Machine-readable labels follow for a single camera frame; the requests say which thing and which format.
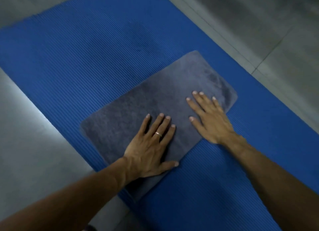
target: blue yoga mat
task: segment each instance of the blue yoga mat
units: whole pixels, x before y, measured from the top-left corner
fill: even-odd
[[[81,121],[193,50],[237,91],[235,130],[319,193],[319,136],[168,0],[70,0],[0,30],[0,67],[96,171]],[[120,196],[154,230],[279,230],[239,164],[205,140],[139,202]]]

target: person's left hand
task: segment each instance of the person's left hand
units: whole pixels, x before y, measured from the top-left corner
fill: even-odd
[[[164,118],[164,114],[161,113],[149,131],[145,133],[149,120],[150,115],[148,114],[124,153],[124,157],[129,160],[131,168],[138,173],[138,177],[156,176],[178,166],[177,161],[160,162],[176,129],[175,125],[172,124],[164,135],[170,124],[170,116]]]

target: silver ring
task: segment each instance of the silver ring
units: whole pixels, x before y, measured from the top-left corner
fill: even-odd
[[[161,136],[161,137],[162,137],[162,135],[161,135],[159,132],[155,132],[155,134],[158,134],[159,136]]]

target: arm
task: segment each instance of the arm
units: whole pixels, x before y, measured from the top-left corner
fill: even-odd
[[[254,189],[282,230],[319,230],[319,196],[236,134],[218,101],[200,92],[189,106],[190,121],[208,141],[222,144],[245,169]]]
[[[144,119],[138,134],[124,156],[93,175],[26,207],[0,222],[0,230],[67,230],[81,231],[94,215],[125,185],[139,177],[161,174],[178,165],[176,161],[160,162],[173,137],[175,126],[160,141],[170,118],[160,114],[145,133],[150,116]]]

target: tile floor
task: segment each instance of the tile floor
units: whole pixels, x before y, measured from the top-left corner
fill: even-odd
[[[0,27],[63,1],[0,0]],[[319,0],[170,1],[319,133]],[[2,219],[92,169],[1,69],[0,103]],[[143,230],[118,197],[92,224]]]

